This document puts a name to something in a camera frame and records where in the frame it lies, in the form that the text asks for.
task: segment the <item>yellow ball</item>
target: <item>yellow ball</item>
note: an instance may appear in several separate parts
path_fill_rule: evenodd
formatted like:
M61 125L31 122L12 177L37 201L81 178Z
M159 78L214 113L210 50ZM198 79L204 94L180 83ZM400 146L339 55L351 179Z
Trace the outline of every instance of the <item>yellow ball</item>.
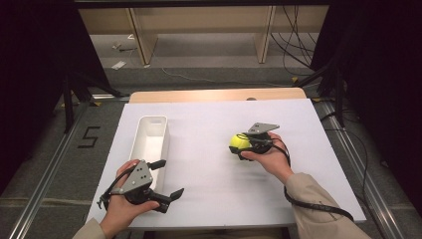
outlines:
M232 136L230 140L230 146L237 147L238 149L244 149L250 146L247 137L244 134L236 134Z

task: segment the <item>white table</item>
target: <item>white table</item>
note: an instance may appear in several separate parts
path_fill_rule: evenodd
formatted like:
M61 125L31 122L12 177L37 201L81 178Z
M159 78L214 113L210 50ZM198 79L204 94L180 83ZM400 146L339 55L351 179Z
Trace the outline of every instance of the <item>white table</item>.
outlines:
M96 204L127 160L138 120L166 116L170 132L164 193L184 187L166 214L136 218L144 230L286 226L295 223L283 185L257 162L241 161L228 148L233 134L254 122L276 123L295 172L311 174L356 221L365 217L309 100L127 104L88 219L102 220Z

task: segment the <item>sleeve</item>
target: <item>sleeve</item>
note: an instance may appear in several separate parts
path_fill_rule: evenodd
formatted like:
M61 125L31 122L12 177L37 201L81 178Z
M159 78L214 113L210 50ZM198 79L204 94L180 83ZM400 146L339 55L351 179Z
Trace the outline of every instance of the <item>sleeve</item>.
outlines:
M77 232L73 239L106 239L106 236L99 223L93 218Z
M297 173L289 177L286 188L295 200L338 207L335 200L310 175ZM369 238L347 217L293 205L301 239Z

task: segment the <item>white container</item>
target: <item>white container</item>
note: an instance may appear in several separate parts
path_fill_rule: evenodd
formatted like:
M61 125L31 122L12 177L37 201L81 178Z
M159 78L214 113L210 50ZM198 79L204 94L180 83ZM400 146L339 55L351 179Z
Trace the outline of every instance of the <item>white container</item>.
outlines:
M146 162L156 162L160 159L167 160L169 133L166 117L143 117L139 120L134 137L130 159L140 159ZM162 193L165 166L151 170L154 192Z

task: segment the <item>aluminum rail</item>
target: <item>aluminum rail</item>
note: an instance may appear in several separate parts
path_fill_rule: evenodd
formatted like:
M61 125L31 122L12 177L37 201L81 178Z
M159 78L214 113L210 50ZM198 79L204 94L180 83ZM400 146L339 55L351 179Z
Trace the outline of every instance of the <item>aluminum rail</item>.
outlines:
M32 221L34 220L38 212L38 209L40 208L42 200L44 196L46 195L50 187L50 184L52 183L56 175L57 169L59 168L69 148L70 141L73 138L76 129L78 128L79 122L81 118L83 117L84 113L86 112L89 105L90 103L88 102L79 104L76 115L75 115L75 122L73 126L70 128L68 133L66 133L62 137L60 144L55 151L55 154L53 155L49 165L47 166L46 171L43 174L43 177L41 178L34 193L32 194L30 200L28 201L28 204L26 205L25 209L22 211L22 214L17 220L15 227L13 228L9 236L10 239L25 238L29 230L29 227L32 224Z
M330 104L324 104L323 108L327 114L334 112L334 107ZM336 131L336 135L342 144L347 157L356 172L357 177L361 182L363 182L365 173L365 161L363 161L363 159L359 156L347 132L342 131L343 128L340 126L335 117L330 117L329 121L334 129L338 129ZM397 224L394 215L391 213L387 203L385 202L379 190L376 188L375 183L368 171L366 171L364 187L366 192L365 194L373 206L373 209L378 217L379 222L381 223L381 226L384 229L386 236L390 239L404 238L404 235L401 232L401 229Z

